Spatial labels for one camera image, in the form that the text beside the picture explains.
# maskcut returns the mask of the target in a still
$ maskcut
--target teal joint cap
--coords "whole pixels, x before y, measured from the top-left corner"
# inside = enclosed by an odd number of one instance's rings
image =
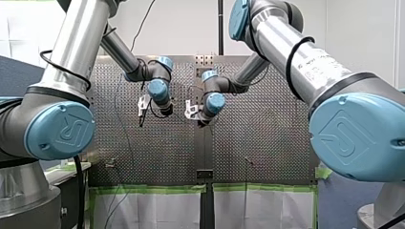
[[[248,24],[248,0],[237,0],[229,18],[229,36],[232,40],[242,41]]]
[[[202,74],[202,82],[205,82],[206,80],[208,80],[211,77],[217,77],[217,76],[218,76],[217,71],[214,71],[214,70],[206,71]]]
[[[122,75],[124,76],[125,80],[128,82],[133,82],[129,77],[128,74],[126,72],[122,72]]]
[[[159,56],[157,61],[162,65],[166,66],[170,72],[173,71],[173,61],[167,56]]]
[[[205,106],[210,113],[216,115],[225,106],[225,96],[219,93],[212,93],[206,99]]]
[[[311,144],[334,172],[359,181],[405,179],[405,107],[375,94],[340,94],[309,122]]]
[[[96,124],[90,110],[80,103],[53,104],[30,123],[24,136],[26,150],[43,160],[68,159],[92,141]]]
[[[164,80],[154,79],[149,83],[148,93],[154,101],[162,101],[169,96],[169,88]]]

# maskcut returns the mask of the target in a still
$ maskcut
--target wall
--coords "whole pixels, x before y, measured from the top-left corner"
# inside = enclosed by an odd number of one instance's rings
[[[111,20],[111,24],[117,27],[117,33],[129,47],[150,2],[151,0],[127,1],[121,5],[117,17]],[[228,35],[228,21],[234,2],[235,0],[224,0],[224,54],[249,55],[251,51],[244,43],[232,41]],[[314,36],[317,44],[325,47],[325,0],[290,2],[296,4],[304,14],[304,33]],[[217,14],[217,0],[157,1],[137,39],[134,53],[218,53]]]
[[[39,52],[53,48],[64,18],[55,1],[0,1],[0,55],[44,67]]]
[[[396,85],[397,2],[327,0],[327,51],[354,71],[374,72]]]

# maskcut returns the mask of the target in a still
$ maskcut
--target pegboard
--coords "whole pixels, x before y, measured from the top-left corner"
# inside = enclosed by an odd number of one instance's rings
[[[123,79],[120,67],[110,57],[97,59],[91,98],[98,159],[90,173],[90,185],[195,184],[198,169],[213,169],[214,182],[314,181],[317,158],[309,146],[308,109],[292,96],[273,67],[247,94],[227,94],[218,122],[201,130],[183,113],[184,101],[194,97],[188,89],[196,82],[196,69],[205,63],[196,60],[201,56],[170,57],[175,63],[170,85],[175,115],[158,119],[149,113],[143,128],[138,118],[138,99],[145,94],[141,83]],[[231,76],[246,59],[214,56],[206,65],[214,66],[220,75]],[[111,159],[115,166],[108,168]]]
[[[215,56],[214,68],[230,77],[245,60]],[[213,135],[214,182],[312,184],[317,157],[309,143],[308,107],[272,65],[256,79],[263,76],[248,93],[225,96]]]
[[[150,56],[140,58],[147,61]],[[142,83],[127,82],[110,57],[97,59],[92,99],[98,159],[90,174],[92,186],[196,183],[194,123],[182,115],[195,71],[194,58],[171,58],[175,63],[170,85],[174,114],[159,119],[148,112],[142,128],[138,100],[146,94],[147,83],[142,91]],[[114,167],[106,166],[112,159]]]

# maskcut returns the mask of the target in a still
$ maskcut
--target green strip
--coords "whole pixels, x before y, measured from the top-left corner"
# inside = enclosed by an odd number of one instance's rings
[[[245,191],[245,190],[246,190],[245,183],[214,184],[214,192],[234,192],[234,191]],[[292,192],[292,193],[313,193],[316,190],[316,186],[315,185],[291,186],[291,185],[248,183],[247,190]]]
[[[186,186],[148,186],[148,185],[123,185],[119,187],[92,188],[96,195],[117,194],[199,194],[205,193],[205,185]]]
[[[312,228],[318,228],[318,188],[315,186],[314,195],[313,195],[313,220]]]
[[[315,178],[317,179],[327,179],[332,173],[329,168],[315,168]]]
[[[90,229],[94,229],[95,209],[96,209],[96,193],[94,189],[89,190],[89,204],[90,204]]]

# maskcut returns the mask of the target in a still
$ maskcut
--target metal stand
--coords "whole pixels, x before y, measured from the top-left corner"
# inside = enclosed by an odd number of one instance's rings
[[[377,229],[405,212],[404,183],[386,183],[375,204],[363,206],[357,211],[358,229]],[[392,229],[405,229],[400,222]]]
[[[49,186],[39,162],[0,169],[2,229],[59,229],[60,220],[60,190]]]

